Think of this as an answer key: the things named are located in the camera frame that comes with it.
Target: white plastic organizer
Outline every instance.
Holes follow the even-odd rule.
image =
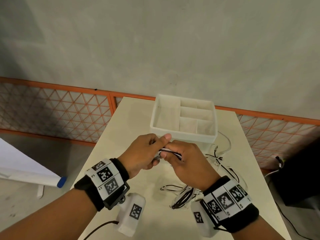
[[[170,133],[173,140],[195,143],[203,153],[207,153],[218,134],[214,103],[158,94],[150,132],[158,136]]]

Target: gray wall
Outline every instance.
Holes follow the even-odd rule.
[[[320,0],[0,0],[0,76],[320,119]]]

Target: tabletop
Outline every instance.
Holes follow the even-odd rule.
[[[154,101],[124,97],[102,133],[99,141],[88,157],[75,182],[80,180],[85,171],[104,158],[120,156],[139,135],[148,134]],[[223,156],[223,164],[236,170],[247,184],[247,191],[260,215],[285,239],[290,235],[274,203],[273,197],[252,153],[250,145],[234,112],[216,110],[218,130],[231,141],[231,150]],[[221,134],[215,140],[218,151],[226,150],[228,140]],[[222,168],[218,173],[226,173]],[[172,210],[170,203],[175,198],[171,192],[159,189],[167,184],[183,185],[174,174],[172,167],[164,160],[151,170],[141,170],[128,181],[129,192],[136,192],[146,198],[146,206],[137,230],[129,238],[113,229],[112,224],[100,228],[92,236],[99,240],[120,239],[206,239],[200,235],[193,214],[189,209]],[[104,208],[98,212],[80,236],[84,239],[92,230],[104,222],[115,220],[119,208]],[[213,239],[233,239],[230,233],[219,231]]]

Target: person's left hand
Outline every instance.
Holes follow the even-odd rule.
[[[158,165],[159,160],[152,161],[159,149],[163,148],[171,140],[171,134],[165,134],[158,138],[155,134],[138,136],[128,149],[118,157],[118,160],[129,173],[129,177],[135,177],[141,169],[151,169]]]

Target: wristband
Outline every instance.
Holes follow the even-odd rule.
[[[111,210],[130,189],[129,174],[117,158],[104,159],[85,173],[74,187],[86,192],[97,211],[103,206]]]
[[[230,233],[242,230],[259,217],[247,192],[228,176],[218,179],[203,194],[211,213]]]

